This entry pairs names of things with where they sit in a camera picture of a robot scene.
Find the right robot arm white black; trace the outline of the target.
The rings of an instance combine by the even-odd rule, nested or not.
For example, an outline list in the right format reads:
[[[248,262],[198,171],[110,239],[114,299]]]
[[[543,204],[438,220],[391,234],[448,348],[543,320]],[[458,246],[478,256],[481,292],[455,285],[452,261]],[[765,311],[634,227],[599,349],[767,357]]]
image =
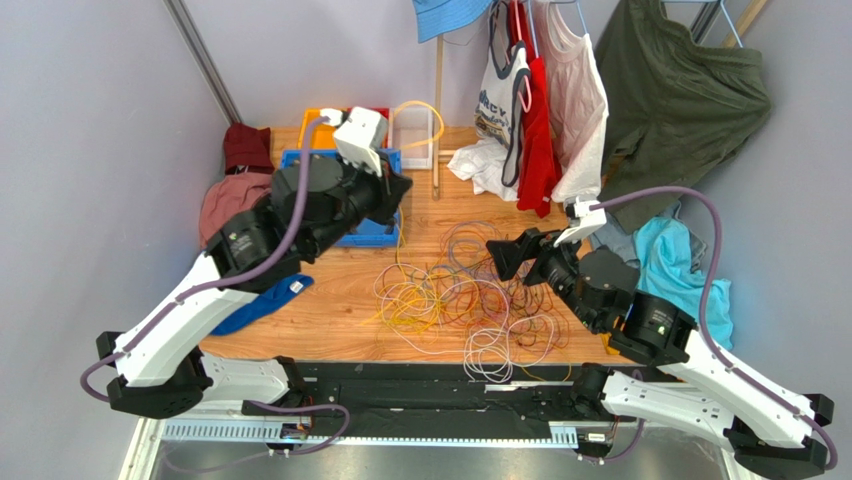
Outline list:
[[[664,385],[586,364],[571,390],[578,411],[681,430],[767,479],[809,479],[834,462],[836,450],[821,433],[834,410],[827,396],[801,395],[736,366],[689,314],[641,291],[638,271],[617,254],[601,249],[583,255],[537,229],[514,240],[490,240],[486,247],[500,279],[528,264],[526,284],[548,285],[622,357],[675,378]]]

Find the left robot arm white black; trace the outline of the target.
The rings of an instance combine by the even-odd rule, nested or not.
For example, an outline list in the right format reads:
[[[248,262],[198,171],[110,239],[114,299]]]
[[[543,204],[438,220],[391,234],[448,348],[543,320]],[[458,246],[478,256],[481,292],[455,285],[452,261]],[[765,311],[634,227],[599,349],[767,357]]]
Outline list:
[[[249,415],[289,415],[305,406],[293,359],[221,358],[200,343],[362,222],[394,224],[413,182],[385,154],[378,160],[370,170],[338,154],[309,154],[278,169],[269,192],[212,236],[157,311],[131,330],[97,338],[100,364],[115,371],[101,400],[151,419],[220,405]]]

